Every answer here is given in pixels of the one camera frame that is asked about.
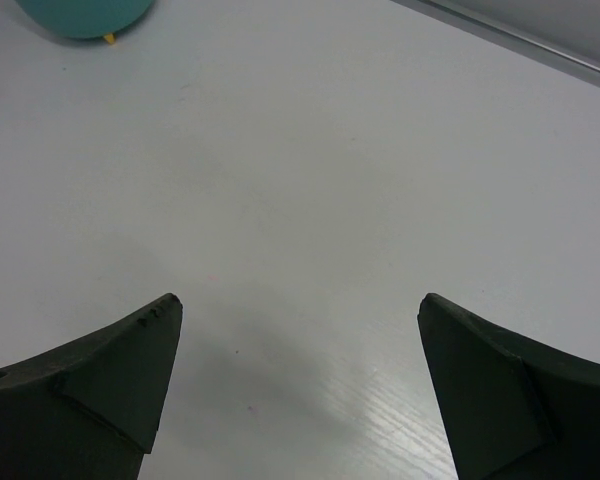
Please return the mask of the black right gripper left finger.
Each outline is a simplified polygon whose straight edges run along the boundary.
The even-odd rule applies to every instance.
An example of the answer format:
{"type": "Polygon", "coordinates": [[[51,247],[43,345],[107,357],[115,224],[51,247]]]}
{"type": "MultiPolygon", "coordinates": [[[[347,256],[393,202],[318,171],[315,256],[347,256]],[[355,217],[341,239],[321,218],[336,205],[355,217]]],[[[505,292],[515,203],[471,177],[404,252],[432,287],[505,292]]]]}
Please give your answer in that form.
{"type": "Polygon", "coordinates": [[[0,479],[135,479],[156,439],[183,319],[165,294],[0,368],[0,479]]]}

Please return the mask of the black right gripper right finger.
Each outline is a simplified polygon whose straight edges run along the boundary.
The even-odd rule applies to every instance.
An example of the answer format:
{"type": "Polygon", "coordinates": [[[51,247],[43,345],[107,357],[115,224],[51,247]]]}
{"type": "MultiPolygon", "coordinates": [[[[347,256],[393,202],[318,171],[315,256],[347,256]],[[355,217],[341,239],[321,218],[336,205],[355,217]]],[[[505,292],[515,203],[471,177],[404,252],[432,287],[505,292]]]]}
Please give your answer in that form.
{"type": "Polygon", "coordinates": [[[600,479],[600,364],[444,297],[418,326],[461,479],[600,479]]]}

